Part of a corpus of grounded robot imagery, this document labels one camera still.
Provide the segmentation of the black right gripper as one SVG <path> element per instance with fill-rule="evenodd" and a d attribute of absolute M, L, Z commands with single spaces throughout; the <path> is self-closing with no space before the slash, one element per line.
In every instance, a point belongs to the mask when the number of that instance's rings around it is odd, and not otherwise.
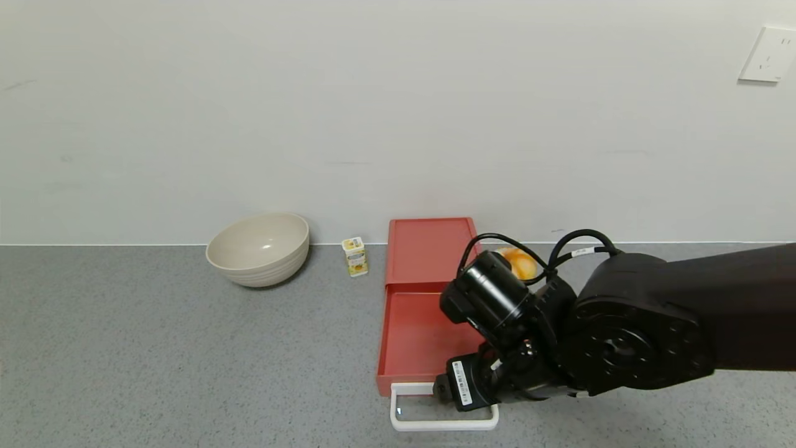
<path fill-rule="evenodd" d="M 446 372 L 437 375 L 433 395 L 438 401 L 449 401 L 460 412 L 470 412 L 498 405 L 497 386 L 486 358 L 479 353 L 460 355 L 447 361 Z"/>

